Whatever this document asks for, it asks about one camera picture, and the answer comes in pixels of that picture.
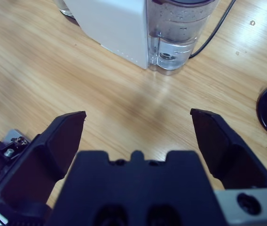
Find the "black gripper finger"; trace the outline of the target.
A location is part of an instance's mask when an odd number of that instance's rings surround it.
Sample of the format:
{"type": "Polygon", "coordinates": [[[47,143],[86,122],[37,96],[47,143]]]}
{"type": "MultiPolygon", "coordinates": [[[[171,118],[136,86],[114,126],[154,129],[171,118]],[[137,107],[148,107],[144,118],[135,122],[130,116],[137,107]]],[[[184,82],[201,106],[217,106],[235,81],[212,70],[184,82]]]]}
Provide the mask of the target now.
{"type": "Polygon", "coordinates": [[[0,179],[0,214],[10,226],[42,226],[51,214],[47,200],[79,149],[86,113],[56,117],[0,179]]]}
{"type": "Polygon", "coordinates": [[[219,115],[191,109],[199,150],[225,189],[267,188],[267,169],[219,115]]]}

